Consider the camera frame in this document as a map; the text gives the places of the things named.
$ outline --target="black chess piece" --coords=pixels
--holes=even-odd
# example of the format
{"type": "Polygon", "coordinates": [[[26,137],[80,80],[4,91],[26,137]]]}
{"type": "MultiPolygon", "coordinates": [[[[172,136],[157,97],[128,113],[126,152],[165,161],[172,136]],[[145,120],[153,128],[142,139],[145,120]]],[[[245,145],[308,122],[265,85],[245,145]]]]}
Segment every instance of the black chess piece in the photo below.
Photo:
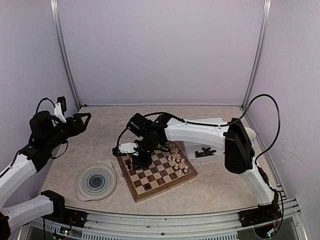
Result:
{"type": "Polygon", "coordinates": [[[126,165],[126,167],[129,169],[129,170],[131,170],[132,169],[132,166],[131,166],[131,161],[130,160],[125,160],[125,165],[126,165]]]}

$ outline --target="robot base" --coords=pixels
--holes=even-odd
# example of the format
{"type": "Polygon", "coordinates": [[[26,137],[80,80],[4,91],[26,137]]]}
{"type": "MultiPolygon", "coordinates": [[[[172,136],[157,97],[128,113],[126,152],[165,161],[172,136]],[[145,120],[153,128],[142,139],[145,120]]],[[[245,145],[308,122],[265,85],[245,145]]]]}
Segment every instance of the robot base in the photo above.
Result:
{"type": "Polygon", "coordinates": [[[280,219],[282,214],[277,211],[264,211],[259,208],[244,210],[239,212],[240,222],[242,227],[263,224],[274,221],[276,217],[280,219]]]}

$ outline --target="chess pawn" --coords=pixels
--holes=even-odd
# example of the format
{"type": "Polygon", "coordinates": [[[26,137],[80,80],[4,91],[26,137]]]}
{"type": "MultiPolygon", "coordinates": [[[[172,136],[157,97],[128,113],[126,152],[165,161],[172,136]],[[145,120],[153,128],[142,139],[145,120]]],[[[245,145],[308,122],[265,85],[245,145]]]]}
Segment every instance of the chess pawn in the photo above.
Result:
{"type": "Polygon", "coordinates": [[[171,154],[174,154],[174,153],[175,153],[175,146],[176,146],[175,143],[172,142],[172,143],[171,143],[171,149],[170,149],[170,153],[171,153],[171,154]]]}
{"type": "Polygon", "coordinates": [[[179,149],[178,149],[178,148],[175,148],[175,149],[174,149],[174,157],[175,157],[175,158],[177,158],[178,152],[179,152],[179,149]]]}
{"type": "Polygon", "coordinates": [[[184,168],[184,167],[185,167],[185,165],[186,165],[186,164],[185,164],[185,160],[184,160],[184,159],[182,159],[182,160],[181,160],[181,168],[184,168]]]}

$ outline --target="white chess piece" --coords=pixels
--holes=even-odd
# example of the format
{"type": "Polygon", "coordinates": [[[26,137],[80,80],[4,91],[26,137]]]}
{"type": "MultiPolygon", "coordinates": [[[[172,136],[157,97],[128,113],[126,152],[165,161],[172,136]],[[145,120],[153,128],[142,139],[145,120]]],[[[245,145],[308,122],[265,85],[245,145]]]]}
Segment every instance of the white chess piece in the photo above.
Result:
{"type": "Polygon", "coordinates": [[[174,157],[175,157],[175,158],[177,158],[178,152],[179,152],[179,149],[178,149],[178,148],[175,148],[175,149],[174,149],[174,157]]]}
{"type": "Polygon", "coordinates": [[[172,142],[171,143],[171,149],[170,149],[170,153],[172,153],[172,154],[174,154],[175,153],[175,143],[174,142],[172,142]]]}
{"type": "Polygon", "coordinates": [[[183,171],[184,171],[185,173],[187,173],[187,172],[188,172],[188,168],[189,168],[188,166],[185,166],[183,171]]]}
{"type": "Polygon", "coordinates": [[[183,169],[184,167],[185,167],[185,160],[184,159],[181,159],[181,165],[180,165],[180,167],[183,169]]]}

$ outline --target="chess piece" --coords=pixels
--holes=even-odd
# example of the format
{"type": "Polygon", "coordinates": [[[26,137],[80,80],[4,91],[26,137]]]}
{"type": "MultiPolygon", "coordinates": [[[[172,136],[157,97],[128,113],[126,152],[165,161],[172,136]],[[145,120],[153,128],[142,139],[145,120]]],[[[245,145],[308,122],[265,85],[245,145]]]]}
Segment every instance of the chess piece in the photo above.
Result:
{"type": "Polygon", "coordinates": [[[174,154],[173,154],[175,158],[177,158],[178,153],[179,153],[179,149],[178,149],[178,148],[175,148],[175,149],[174,149],[174,154]]]}
{"type": "Polygon", "coordinates": [[[171,143],[171,149],[170,149],[170,153],[171,153],[171,154],[174,154],[174,153],[175,153],[175,146],[176,146],[175,143],[172,142],[172,143],[171,143]]]}
{"type": "Polygon", "coordinates": [[[180,167],[183,169],[183,168],[185,167],[185,165],[186,165],[186,164],[185,164],[185,160],[182,159],[182,160],[181,160],[181,165],[180,165],[180,167]]]}
{"type": "Polygon", "coordinates": [[[132,169],[131,161],[130,161],[130,160],[125,160],[124,163],[125,163],[126,167],[127,167],[129,170],[132,169]]]}
{"type": "Polygon", "coordinates": [[[149,189],[151,188],[151,186],[150,186],[149,183],[146,183],[146,184],[144,185],[144,188],[145,188],[146,190],[149,190],[149,189]]]}

